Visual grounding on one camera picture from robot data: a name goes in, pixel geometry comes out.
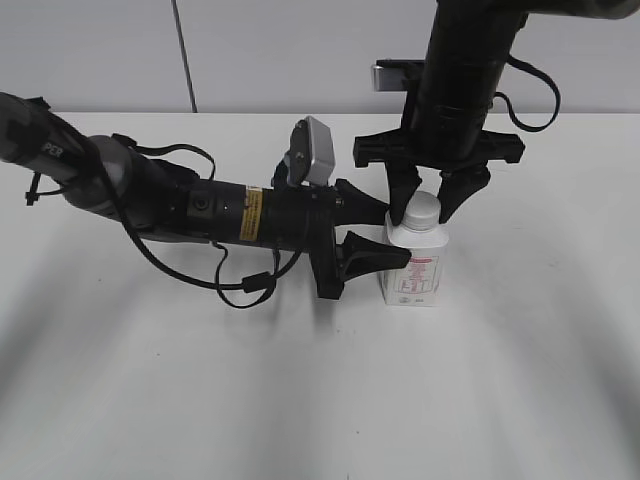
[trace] yellow warning label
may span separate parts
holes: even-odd
[[[247,187],[244,197],[244,214],[240,228],[240,240],[255,242],[260,230],[260,216],[262,215],[262,189]]]

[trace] screw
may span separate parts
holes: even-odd
[[[203,197],[197,197],[193,201],[193,206],[196,207],[197,210],[206,210],[209,208],[209,200]]]

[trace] black cylinder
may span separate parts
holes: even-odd
[[[620,19],[640,9],[640,0],[496,0],[499,8],[531,13]]]
[[[415,148],[439,161],[466,158],[482,130],[526,14],[438,7],[412,118]]]
[[[190,237],[282,250],[297,250],[304,240],[308,251],[327,228],[323,214],[332,211],[331,199],[335,205],[332,190],[321,190],[320,194],[305,188],[274,191],[199,180],[189,193],[186,222],[180,230]]]
[[[120,203],[135,228],[148,229],[167,222],[184,197],[185,189],[179,180],[186,176],[187,183],[193,183],[198,178],[187,168],[146,158],[111,137],[99,135],[89,140],[100,153]],[[82,177],[64,197],[76,208],[119,220],[97,175]]]
[[[0,159],[59,182],[92,170],[44,105],[0,93]]]

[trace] black cable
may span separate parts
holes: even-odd
[[[201,157],[204,157],[211,162],[211,175],[209,175],[209,180],[213,180],[213,177],[215,177],[216,175],[216,161],[207,152],[194,145],[188,145],[186,143],[176,143],[174,145],[169,145],[167,147],[161,148],[149,148],[136,145],[134,147],[134,150],[143,155],[150,155],[152,157],[161,157],[178,150],[187,150],[189,152],[197,153]]]
[[[507,63],[511,65],[513,68],[516,68],[525,73],[533,75],[536,78],[539,78],[544,83],[546,83],[549,86],[549,88],[551,88],[556,98],[556,106],[553,112],[553,116],[551,117],[551,120],[549,120],[549,122],[546,125],[542,125],[539,127],[533,126],[533,125],[527,125],[526,123],[522,122],[518,118],[518,116],[516,115],[515,109],[513,108],[513,104],[511,103],[511,100],[506,94],[502,92],[496,92],[495,97],[501,98],[506,102],[507,110],[509,111],[509,117],[511,118],[511,121],[521,130],[524,130],[525,132],[530,132],[530,133],[538,133],[538,132],[542,132],[543,130],[546,130],[551,126],[551,124],[553,124],[553,122],[556,121],[556,119],[558,118],[558,114],[560,113],[560,106],[562,104],[562,95],[560,93],[560,88],[558,88],[558,85],[553,80],[553,78],[551,78],[549,75],[544,73],[542,70],[537,69],[530,63],[523,62],[522,60],[518,60],[517,58],[514,58],[511,55],[509,55],[509,59],[507,60]]]
[[[274,257],[273,257],[274,258],[273,274],[269,275],[267,278],[261,278],[260,279],[261,281],[264,281],[264,282],[268,283],[268,288],[265,289],[264,293],[260,296],[260,298],[258,298],[255,302],[253,302],[253,303],[251,303],[249,305],[237,305],[237,304],[231,302],[231,300],[228,299],[228,297],[224,294],[224,292],[222,292],[221,290],[217,290],[218,296],[220,297],[220,299],[224,303],[229,305],[230,307],[233,307],[233,308],[236,308],[236,309],[239,309],[239,310],[244,310],[244,309],[247,309],[247,308],[255,307],[255,306],[260,305],[261,303],[264,303],[267,300],[269,300],[273,296],[273,294],[274,294],[274,292],[276,290],[278,279],[280,279],[284,275],[286,275],[295,266],[295,264],[300,259],[300,256],[304,252],[304,246],[305,246],[305,243],[307,241],[307,236],[309,234],[309,224],[310,224],[309,213],[307,212],[307,215],[305,216],[304,230],[302,232],[302,237],[300,238],[300,244],[298,245],[298,248],[293,253],[293,255],[291,256],[289,261],[285,264],[284,267],[282,267],[282,269],[280,268],[280,250],[277,247],[275,249],[273,249],[273,255],[274,255]],[[225,247],[224,245],[220,245],[217,242],[215,242],[213,245],[214,245],[214,247],[216,247],[216,248],[218,248],[218,249],[220,249],[220,250],[222,250],[224,252],[222,260],[220,260],[220,263],[218,264],[218,266],[216,268],[216,273],[215,273],[215,282],[217,284],[220,284],[220,272],[222,270],[222,264],[229,257],[229,249],[227,247]],[[258,274],[257,276],[258,277],[264,277],[264,274]]]
[[[275,274],[276,279],[277,278],[282,278],[284,275],[289,273],[289,271],[294,267],[296,262],[300,259],[300,256],[304,252],[304,246],[307,243],[307,237],[309,235],[309,224],[310,223],[311,222],[309,220],[309,212],[307,212],[307,215],[305,216],[305,221],[304,221],[304,230],[302,232],[302,238],[300,239],[300,244],[298,245],[298,249],[293,253],[293,255],[291,256],[289,261],[285,264],[285,266],[282,267],[281,270],[278,270],[276,272],[276,274]]]
[[[224,245],[220,245],[217,242],[215,242],[213,246],[224,252],[224,255],[222,256],[222,260],[220,260],[220,263],[218,263],[218,266],[216,267],[216,274],[215,274],[215,282],[216,284],[220,285],[220,273],[222,271],[222,265],[227,260],[227,258],[229,258],[229,249]],[[276,274],[278,273],[278,269],[280,268],[280,258],[281,258],[280,250],[275,248],[272,250],[272,252],[273,252],[273,275],[271,275],[272,281],[270,285],[265,289],[264,293],[260,295],[260,298],[258,298],[256,301],[249,303],[247,305],[238,305],[233,303],[231,300],[229,300],[229,298],[224,294],[224,292],[218,288],[217,292],[220,299],[224,303],[226,303],[228,306],[235,308],[237,310],[246,310],[248,308],[255,307],[269,300],[273,296],[273,293],[276,291],[276,286],[277,286]]]
[[[216,161],[214,160],[214,158],[209,153],[199,147],[196,147],[195,145],[189,145],[187,143],[176,143],[173,145],[168,145],[166,147],[143,147],[142,145],[138,145],[138,142],[136,142],[133,138],[122,135],[120,133],[114,133],[113,135],[111,135],[111,138],[117,140],[125,147],[129,147],[142,155],[149,155],[151,157],[162,157],[178,150],[186,150],[188,152],[196,153],[211,162],[211,175],[209,175],[209,180],[213,180],[213,177],[215,177],[216,175]]]
[[[144,242],[140,238],[139,233],[137,232],[137,230],[135,229],[135,227],[131,223],[131,220],[129,219],[127,212],[125,211],[124,207],[120,203],[120,198],[118,197],[118,193],[117,193],[117,191],[116,191],[116,189],[115,189],[115,187],[114,187],[114,185],[113,185],[113,183],[111,181],[111,177],[109,177],[107,169],[106,169],[104,163],[100,159],[100,151],[98,150],[98,148],[89,139],[87,139],[84,135],[82,135],[80,132],[78,132],[78,130],[76,130],[75,127],[73,127],[72,125],[70,125],[69,123],[64,121],[63,119],[61,119],[59,117],[56,117],[53,114],[50,114],[50,117],[53,119],[54,123],[56,123],[62,129],[66,130],[69,133],[69,135],[76,142],[78,142],[78,144],[84,150],[85,154],[90,159],[90,161],[91,160],[94,161],[95,164],[97,165],[97,167],[98,167],[98,175],[99,175],[102,183],[104,184],[104,187],[105,187],[105,189],[107,191],[107,195],[109,196],[111,202],[113,203],[113,206],[114,206],[114,208],[116,210],[116,213],[118,214],[118,218],[120,219],[120,222],[122,223],[122,225],[123,225],[123,227],[125,229],[125,232],[129,236],[131,241],[134,243],[134,245],[138,248],[140,253],[153,266],[155,266],[157,269],[159,269],[163,273],[169,275],[170,277],[175,278],[176,280],[180,280],[182,282],[188,283],[190,285],[195,285],[197,287],[206,288],[206,289],[209,289],[209,290],[215,290],[218,293],[218,295],[220,296],[220,298],[222,299],[222,301],[225,302],[227,305],[229,305],[229,306],[231,306],[233,308],[237,308],[237,309],[247,309],[247,308],[251,308],[251,307],[254,307],[256,305],[259,305],[259,304],[267,301],[269,298],[271,298],[271,296],[275,292],[275,289],[276,289],[276,286],[277,286],[277,280],[279,278],[281,278],[283,275],[285,275],[287,272],[289,272],[293,268],[293,266],[297,263],[297,261],[299,260],[300,256],[304,252],[304,245],[305,245],[305,242],[306,242],[306,239],[307,239],[307,236],[308,236],[309,225],[310,225],[310,219],[309,219],[308,212],[307,212],[307,215],[306,215],[306,218],[305,218],[305,226],[304,226],[302,237],[300,239],[300,244],[299,244],[297,250],[294,252],[294,254],[291,256],[289,261],[285,264],[285,266],[282,269],[280,269],[280,260],[281,260],[280,251],[279,251],[278,248],[273,249],[274,271],[273,271],[272,275],[267,277],[267,286],[264,289],[264,293],[260,296],[260,298],[258,298],[255,302],[253,302],[253,303],[251,303],[249,305],[236,305],[236,304],[234,304],[233,302],[231,302],[226,297],[226,295],[224,294],[224,291],[238,291],[238,290],[247,291],[246,287],[247,287],[248,283],[245,284],[244,280],[243,280],[243,283],[240,283],[240,284],[237,284],[237,283],[236,284],[222,284],[222,283],[220,283],[220,274],[221,274],[221,270],[222,270],[222,265],[224,264],[224,262],[229,257],[229,250],[225,246],[220,245],[217,242],[214,242],[214,246],[224,252],[223,258],[220,260],[220,262],[218,263],[218,266],[216,267],[215,282],[207,282],[207,281],[204,281],[204,280],[200,280],[200,279],[185,275],[183,273],[178,272],[177,270],[172,269],[171,267],[169,267],[168,265],[163,263],[144,244]],[[173,147],[176,147],[176,145],[172,145],[172,146],[169,146],[169,147],[164,147],[162,149],[148,149],[148,148],[145,148],[145,147],[138,147],[139,150],[137,150],[137,151],[139,151],[140,153],[144,153],[143,150],[145,150],[147,152],[155,152],[155,153],[147,153],[147,154],[150,154],[150,155],[154,155],[154,154],[161,154],[161,153],[159,153],[161,150],[162,151],[166,151],[167,153],[168,153],[167,149],[170,149],[171,151],[175,151],[175,149],[173,149]],[[215,172],[215,162],[213,161],[213,158],[210,157],[208,154],[206,154],[206,155],[207,155],[208,158],[211,158],[211,161],[212,161],[212,163],[214,165],[214,172]]]
[[[41,178],[42,178],[42,174],[40,172],[34,172],[33,179],[31,180],[31,187],[29,188],[29,191],[25,195],[27,199],[27,206],[34,205],[38,200],[40,200],[40,197],[53,197],[55,195],[61,195],[63,193],[66,193],[72,188],[74,188],[80,180],[82,180],[82,177],[78,175],[66,185],[58,183],[58,185],[60,185],[60,188],[58,188],[57,190],[38,192],[38,186],[40,185]]]
[[[194,277],[190,277],[189,275],[180,273],[177,270],[174,270],[173,268],[163,263],[161,260],[159,260],[151,252],[151,250],[149,250],[149,248],[144,244],[137,230],[131,223],[131,220],[129,219],[129,216],[127,215],[124,207],[120,203],[120,198],[118,197],[118,193],[116,192],[116,189],[113,186],[113,183],[111,182],[111,177],[109,177],[109,173],[107,172],[106,167],[100,160],[100,151],[98,150],[98,148],[91,141],[89,141],[89,139],[87,139],[84,135],[78,132],[78,130],[76,130],[75,127],[73,127],[63,119],[56,117],[53,114],[50,114],[49,116],[56,125],[66,130],[67,133],[81,146],[81,148],[84,150],[85,154],[89,158],[89,161],[93,161],[96,164],[100,180],[104,184],[105,190],[107,191],[107,195],[109,196],[109,199],[113,203],[116,213],[118,214],[120,223],[122,223],[122,226],[124,227],[125,232],[129,236],[131,241],[134,243],[134,245],[138,248],[140,253],[154,267],[156,267],[161,272],[169,275],[170,277],[175,278],[176,280],[180,280],[190,285],[195,285],[196,287],[201,287],[201,288],[206,288],[209,290],[216,290],[216,291],[217,290],[225,290],[225,291],[243,290],[243,285],[241,283],[218,285],[216,283],[207,282],[205,280],[200,280]]]

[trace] white bottle cap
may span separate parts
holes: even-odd
[[[425,231],[439,223],[440,200],[428,192],[416,192],[407,205],[402,224],[411,230]]]

